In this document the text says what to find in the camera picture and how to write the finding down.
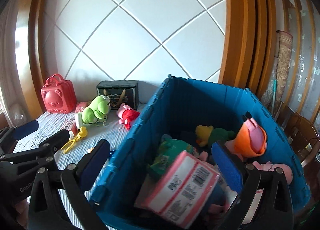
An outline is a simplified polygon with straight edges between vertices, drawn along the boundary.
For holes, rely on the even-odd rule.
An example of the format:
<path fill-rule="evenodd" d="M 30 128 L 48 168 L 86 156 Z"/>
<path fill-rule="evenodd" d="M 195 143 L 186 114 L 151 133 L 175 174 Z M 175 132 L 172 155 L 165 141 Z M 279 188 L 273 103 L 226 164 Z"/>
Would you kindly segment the person left hand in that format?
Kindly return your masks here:
<path fill-rule="evenodd" d="M 15 205 L 16 211 L 18 212 L 17 222 L 24 229 L 28 228 L 28 211 L 29 211 L 29 203 L 26 199 Z"/>

